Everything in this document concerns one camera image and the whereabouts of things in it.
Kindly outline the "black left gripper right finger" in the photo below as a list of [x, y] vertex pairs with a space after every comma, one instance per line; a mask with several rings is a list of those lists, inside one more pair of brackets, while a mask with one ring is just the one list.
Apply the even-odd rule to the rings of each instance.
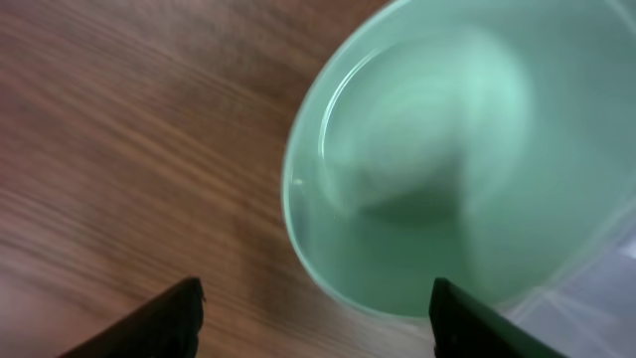
[[436, 358], [561, 358], [447, 278], [433, 283], [429, 318]]

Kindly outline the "mint green bowl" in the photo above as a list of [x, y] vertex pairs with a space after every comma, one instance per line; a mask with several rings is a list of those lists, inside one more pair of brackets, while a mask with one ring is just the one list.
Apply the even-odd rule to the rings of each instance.
[[310, 277], [373, 315], [573, 273], [635, 215], [634, 3], [390, 3], [305, 95], [281, 203]]

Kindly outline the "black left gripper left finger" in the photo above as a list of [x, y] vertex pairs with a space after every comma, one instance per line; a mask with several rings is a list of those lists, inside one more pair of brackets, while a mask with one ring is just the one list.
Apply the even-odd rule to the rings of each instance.
[[195, 358], [204, 301], [201, 280], [187, 277], [62, 357]]

